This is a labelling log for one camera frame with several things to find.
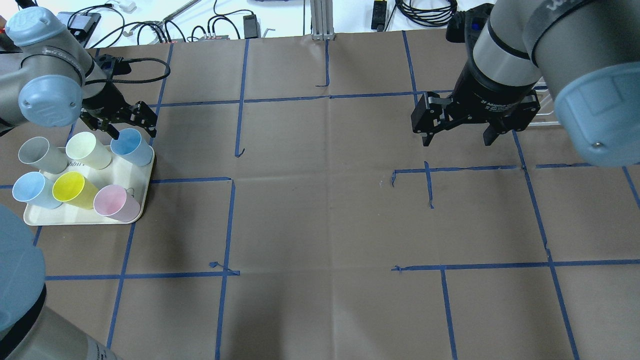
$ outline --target white cup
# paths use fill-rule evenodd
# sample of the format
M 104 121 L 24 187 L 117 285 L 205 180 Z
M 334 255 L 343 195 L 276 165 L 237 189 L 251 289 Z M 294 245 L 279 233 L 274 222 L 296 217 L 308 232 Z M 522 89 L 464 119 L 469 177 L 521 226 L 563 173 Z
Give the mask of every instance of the white cup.
M 93 199 L 93 209 L 99 215 L 130 222 L 140 213 L 140 204 L 120 185 L 107 185 Z
M 70 159 L 97 170 L 106 168 L 111 163 L 111 153 L 88 131 L 75 134 L 67 143 L 66 152 Z
M 42 136 L 30 138 L 22 144 L 18 150 L 18 159 L 23 164 L 52 174 L 63 172 L 68 165 L 67 157 Z
M 154 155 L 142 134 L 133 128 L 122 130 L 117 140 L 111 139 L 111 152 L 139 167 L 149 164 Z
M 53 181 L 37 171 L 32 171 L 20 176 L 15 182 L 12 195 L 20 202 L 55 209 L 62 205 L 62 202 L 53 197 L 52 190 Z

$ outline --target yellow cup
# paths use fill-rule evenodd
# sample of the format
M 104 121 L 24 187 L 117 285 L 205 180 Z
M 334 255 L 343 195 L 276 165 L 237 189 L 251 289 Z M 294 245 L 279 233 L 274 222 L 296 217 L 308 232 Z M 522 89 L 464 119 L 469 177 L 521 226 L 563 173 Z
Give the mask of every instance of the yellow cup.
M 76 171 L 67 172 L 53 184 L 56 200 L 87 210 L 93 209 L 93 198 L 97 193 L 98 188 Z

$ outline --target white background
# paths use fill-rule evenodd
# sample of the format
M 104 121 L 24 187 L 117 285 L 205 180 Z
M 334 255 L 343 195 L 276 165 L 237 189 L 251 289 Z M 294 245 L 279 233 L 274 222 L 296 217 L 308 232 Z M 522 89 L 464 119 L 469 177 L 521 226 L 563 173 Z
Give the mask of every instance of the white background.
M 135 3 L 138 8 L 131 14 L 123 13 L 123 15 L 126 22 L 161 20 L 186 2 L 187 0 L 136 0 Z M 304 26 L 303 2 L 306 2 L 307 4 Z M 458 8 L 460 10 L 467 10 L 482 3 L 494 2 L 495 0 L 458 0 Z M 393 3 L 393 0 L 387 1 L 387 16 L 391 13 Z M 57 14 L 58 12 L 74 12 L 87 6 L 104 4 L 104 1 L 38 0 L 38 4 Z M 419 8 L 437 8 L 447 4 L 448 2 L 445 0 L 413 0 L 413 5 Z M 306 34 L 310 33 L 311 12 L 309 8 L 309 0 L 264 2 L 256 0 L 218 0 L 218 5 L 216 6 L 216 11 L 218 13 L 227 13 L 238 9 L 251 9 L 255 12 L 260 22 L 261 33 L 263 33 L 267 28 L 275 29 L 275 31 L 270 31 L 267 34 L 267 37 L 300 36 L 303 34 L 303 30 Z M 372 32 L 373 30 L 370 29 L 372 9 L 373 0 L 333 0 L 333 27 L 335 32 Z M 5 19 L 9 19 L 17 11 L 18 8 L 14 0 L 0 0 L 0 15 Z M 99 13 L 102 14 L 102 19 L 92 36 L 92 40 L 89 43 L 90 45 L 122 25 L 121 18 L 115 12 L 107 9 L 101 9 L 99 10 Z M 244 35 L 242 16 L 247 14 L 248 13 L 238 13 L 230 15 L 231 20 L 234 21 L 236 26 L 239 28 L 241 37 Z M 198 4 L 179 15 L 174 22 L 180 26 L 185 36 L 188 37 L 191 35 L 191 30 L 194 26 L 201 25 L 206 28 L 207 20 L 213 15 L 213 0 L 201 0 Z M 169 29 L 173 38 L 180 37 L 178 32 L 172 29 L 171 25 L 169 25 Z M 393 19 L 391 19 L 389 30 L 409 29 L 422 29 L 422 27 L 410 22 L 400 13 L 400 11 L 396 10 Z M 230 38 L 236 37 L 235 31 L 232 29 L 231 25 L 222 21 L 216 23 L 216 30 L 218 35 L 229 35 Z M 198 30 L 196 32 L 196 36 L 202 36 L 202 32 Z M 117 34 L 113 35 L 113 38 L 103 41 L 100 45 L 108 45 L 116 37 Z M 154 36 L 151 30 L 146 27 L 141 35 L 141 44 L 147 44 L 153 39 Z M 134 35 L 129 38 L 122 37 L 116 43 L 116 46 L 135 44 L 136 36 Z

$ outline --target pink cup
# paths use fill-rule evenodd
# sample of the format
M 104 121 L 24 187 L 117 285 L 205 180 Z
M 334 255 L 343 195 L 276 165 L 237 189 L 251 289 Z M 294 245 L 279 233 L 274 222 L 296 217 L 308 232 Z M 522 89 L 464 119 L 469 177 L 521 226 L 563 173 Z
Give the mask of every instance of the pink cup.
M 105 186 L 93 200 L 95 212 L 121 222 L 130 222 L 140 213 L 140 204 L 120 185 Z

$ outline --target plastic tray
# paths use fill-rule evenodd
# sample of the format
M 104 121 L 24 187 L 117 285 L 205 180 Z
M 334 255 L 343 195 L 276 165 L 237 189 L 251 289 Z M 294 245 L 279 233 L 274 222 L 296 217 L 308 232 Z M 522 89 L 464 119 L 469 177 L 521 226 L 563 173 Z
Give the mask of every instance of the plastic tray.
M 111 151 L 110 146 L 106 146 L 106 148 L 109 152 Z M 64 147 L 59 149 L 62 153 L 65 152 Z M 149 181 L 151 180 L 151 171 L 153 170 L 155 159 L 156 152 L 154 151 L 151 162 L 144 167 L 138 167 L 117 155 L 113 155 L 109 166 L 102 170 L 95 170 L 78 161 L 69 160 L 69 166 L 60 174 L 40 171 L 41 174 L 53 181 L 66 172 L 77 171 L 89 179 L 89 182 L 98 189 L 111 184 L 122 186 L 127 189 L 127 192 L 133 194 L 133 197 L 140 203 L 140 213 L 130 222 L 113 220 L 112 218 L 98 215 L 93 209 L 81 209 L 69 204 L 62 204 L 53 210 L 27 204 L 27 208 L 24 210 L 24 222 L 32 226 L 131 224 L 142 216 L 145 209 L 147 190 L 149 189 Z

